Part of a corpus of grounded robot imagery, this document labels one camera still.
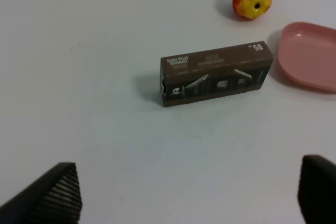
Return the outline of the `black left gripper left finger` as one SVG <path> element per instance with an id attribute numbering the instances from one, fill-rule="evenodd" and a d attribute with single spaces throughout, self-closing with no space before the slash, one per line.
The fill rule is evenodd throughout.
<path id="1" fill-rule="evenodd" d="M 79 223 L 81 211 L 76 164 L 61 162 L 1 206 L 1 223 Z"/>

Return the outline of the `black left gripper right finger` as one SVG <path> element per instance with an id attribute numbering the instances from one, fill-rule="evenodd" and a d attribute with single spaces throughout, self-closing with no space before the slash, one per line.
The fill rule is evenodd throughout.
<path id="1" fill-rule="evenodd" d="M 305 223 L 335 223 L 335 163 L 320 155 L 302 158 L 298 203 Z"/>

